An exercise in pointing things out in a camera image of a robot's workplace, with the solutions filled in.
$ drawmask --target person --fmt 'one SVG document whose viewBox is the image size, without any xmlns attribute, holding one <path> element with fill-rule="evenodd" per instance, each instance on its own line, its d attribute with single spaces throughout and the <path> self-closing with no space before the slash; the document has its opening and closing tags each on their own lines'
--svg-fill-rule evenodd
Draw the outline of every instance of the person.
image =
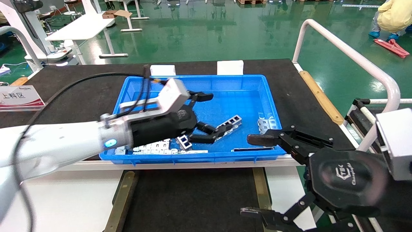
<svg viewBox="0 0 412 232">
<path fill-rule="evenodd" d="M 412 0 L 386 0 L 378 8 L 373 18 L 373 29 L 369 35 L 380 36 L 381 29 L 391 32 L 388 40 L 399 38 L 400 32 L 406 28 L 410 31 L 412 24 Z"/>
</svg>

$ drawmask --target white railing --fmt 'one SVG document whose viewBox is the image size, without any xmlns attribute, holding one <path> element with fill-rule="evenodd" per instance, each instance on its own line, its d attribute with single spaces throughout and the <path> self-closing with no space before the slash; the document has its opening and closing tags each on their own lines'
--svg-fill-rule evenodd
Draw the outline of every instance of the white railing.
<svg viewBox="0 0 412 232">
<path fill-rule="evenodd" d="M 34 53 L 33 49 L 30 47 L 30 44 L 27 42 L 27 39 L 24 37 L 23 33 L 19 31 L 17 28 L 12 27 L 12 26 L 2 26 L 0 27 L 0 35 L 5 34 L 7 32 L 13 32 L 14 34 L 17 35 L 17 37 L 20 39 L 20 42 L 23 44 L 23 46 L 27 49 L 27 53 L 29 56 L 33 59 L 34 64 L 36 65 L 37 69 L 42 69 L 43 66 L 40 63 L 40 60 L 37 58 L 36 54 Z"/>
<path fill-rule="evenodd" d="M 376 78 L 380 83 L 382 83 L 388 94 L 388 102 L 383 110 L 383 112 L 388 112 L 392 110 L 397 110 L 399 107 L 400 101 L 400 91 L 399 86 L 395 82 L 395 80 L 389 76 L 387 73 L 382 71 L 378 66 L 374 65 L 364 56 L 362 56 L 359 52 L 355 51 L 345 42 L 340 40 L 326 28 L 321 26 L 313 19 L 307 19 L 303 22 L 302 27 L 300 28 L 299 38 L 297 39 L 297 44 L 295 48 L 295 53 L 293 55 L 292 62 L 297 64 L 297 59 L 299 58 L 299 53 L 302 48 L 303 38 L 305 36 L 306 29 L 310 25 L 313 29 L 317 30 L 321 35 L 323 35 L 326 39 L 328 39 L 331 43 L 333 43 L 337 48 L 339 48 L 343 53 L 345 53 L 348 57 L 350 57 L 353 61 L 355 61 L 359 66 L 361 66 L 364 70 L 366 70 L 370 75 Z M 376 125 L 373 125 L 369 132 L 366 134 L 365 138 L 359 144 L 357 150 L 366 151 L 372 143 L 377 138 L 376 132 Z"/>
</svg>

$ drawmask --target blue led light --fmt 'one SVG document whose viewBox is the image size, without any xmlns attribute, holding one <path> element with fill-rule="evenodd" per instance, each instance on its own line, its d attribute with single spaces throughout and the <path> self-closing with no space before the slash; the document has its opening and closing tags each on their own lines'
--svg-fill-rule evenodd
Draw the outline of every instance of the blue led light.
<svg viewBox="0 0 412 232">
<path fill-rule="evenodd" d="M 117 140 L 111 139 L 111 140 L 108 140 L 107 142 L 105 142 L 104 146 L 105 147 L 112 147 L 112 146 L 116 145 L 116 143 L 117 143 Z"/>
</svg>

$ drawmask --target blue bin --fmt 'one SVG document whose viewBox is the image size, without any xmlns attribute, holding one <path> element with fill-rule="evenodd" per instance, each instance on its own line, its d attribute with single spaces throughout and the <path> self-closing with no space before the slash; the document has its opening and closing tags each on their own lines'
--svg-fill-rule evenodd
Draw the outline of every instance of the blue bin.
<svg viewBox="0 0 412 232">
<path fill-rule="evenodd" d="M 211 101 L 195 104 L 193 110 L 199 121 L 216 127 L 229 118 L 239 115 L 242 118 L 242 125 L 214 144 L 193 144 L 193 150 L 208 150 L 208 153 L 133 155 L 133 151 L 129 150 L 125 155 L 116 155 L 115 149 L 111 149 L 100 154 L 102 160 L 110 160 L 115 164 L 133 165 L 204 163 L 275 160 L 277 156 L 285 154 L 280 147 L 265 151 L 232 152 L 234 148 L 254 147 L 247 143 L 246 137 L 249 134 L 259 134 L 258 119 L 260 118 L 269 120 L 274 125 L 271 129 L 281 129 L 279 116 L 265 76 L 153 76 L 153 78 L 178 78 L 183 81 L 188 90 L 213 93 L 214 98 Z M 120 112 L 120 103 L 137 99 L 141 83 L 142 78 L 134 76 L 126 78 L 117 99 L 114 114 Z M 162 85 L 152 83 L 150 98 L 156 97 L 161 89 Z M 170 148 L 179 149 L 179 146 L 172 140 Z"/>
</svg>

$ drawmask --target green epoxy floor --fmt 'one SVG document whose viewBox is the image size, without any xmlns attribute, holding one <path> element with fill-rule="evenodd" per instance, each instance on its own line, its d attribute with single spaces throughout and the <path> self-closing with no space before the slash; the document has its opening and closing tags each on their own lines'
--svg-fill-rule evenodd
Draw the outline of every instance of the green epoxy floor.
<svg viewBox="0 0 412 232">
<path fill-rule="evenodd" d="M 168 6 L 163 0 L 157 6 L 141 0 L 141 12 L 150 20 L 132 21 L 143 32 L 121 33 L 128 28 L 124 18 L 110 28 L 115 52 L 129 57 L 100 59 L 109 53 L 103 32 L 80 48 L 88 64 L 153 63 L 184 61 L 217 61 L 237 59 L 292 59 L 300 26 L 315 19 L 367 59 L 391 75 L 399 84 L 402 97 L 412 98 L 410 73 L 412 57 L 401 59 L 376 45 L 368 33 L 376 8 L 342 7 L 342 4 L 381 5 L 384 0 L 345 0 L 241 5 L 232 0 L 190 0 L 188 5 Z M 129 10 L 136 15 L 134 4 Z M 382 39 L 389 33 L 382 32 Z M 401 36 L 398 43 L 412 51 L 412 34 Z M 0 63 L 23 61 L 19 46 L 4 54 Z M 355 97 L 386 98 L 384 87 L 313 29 L 305 36 L 299 64 L 321 86 L 337 109 L 345 114 Z M 0 76 L 4 79 L 18 78 Z"/>
</svg>

